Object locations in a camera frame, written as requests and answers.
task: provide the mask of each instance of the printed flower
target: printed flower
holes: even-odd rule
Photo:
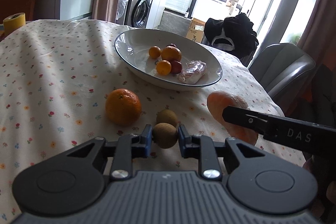
[[[156,154],[155,152],[150,153],[150,156],[151,156],[153,159],[155,159],[155,158],[158,157],[157,154]]]

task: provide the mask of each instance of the wrapped bread roll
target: wrapped bread roll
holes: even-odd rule
[[[178,75],[179,80],[187,85],[194,85],[205,74],[206,63],[194,60],[189,62],[187,68]]]
[[[227,106],[250,109],[247,102],[242,97],[226,91],[216,91],[208,96],[207,106],[211,115],[217,122],[226,128],[231,137],[235,137],[251,145],[256,144],[259,136],[258,133],[252,129],[225,122],[222,117],[223,110]]]

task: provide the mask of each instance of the bowl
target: bowl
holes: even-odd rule
[[[201,60],[207,65],[206,74],[194,85],[182,83],[177,75],[159,75],[156,62],[148,50],[153,46],[163,49],[169,44],[175,44],[182,53],[182,67],[192,60]],[[217,83],[222,77],[222,67],[214,55],[202,44],[194,42],[180,35],[156,29],[133,29],[120,34],[115,40],[115,49],[127,67],[141,79],[169,90],[195,90]]]

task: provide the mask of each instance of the cardboard box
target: cardboard box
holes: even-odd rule
[[[204,31],[204,25],[205,25],[205,22],[203,22],[199,19],[193,18],[191,20],[186,38],[188,38],[192,41],[201,43],[203,35],[204,35],[204,32],[203,32]]]

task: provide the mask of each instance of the floral tablecloth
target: floral tablecloth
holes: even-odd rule
[[[251,110],[283,115],[260,84],[234,56],[205,46],[219,60],[222,79],[194,92],[153,86],[125,66],[114,48],[116,37],[129,30],[96,20],[31,22],[0,42],[0,223],[8,223],[20,210],[11,185],[23,169],[91,138],[117,140],[141,133],[155,124],[156,113],[173,110],[190,134],[216,141],[228,136],[210,115],[207,96],[228,90],[242,96]],[[128,128],[105,116],[111,91],[134,91],[142,103],[140,119]],[[302,166],[301,152],[259,138],[257,147]],[[176,144],[171,149],[152,146],[150,159],[135,159],[134,169],[197,170],[194,159],[182,159]]]

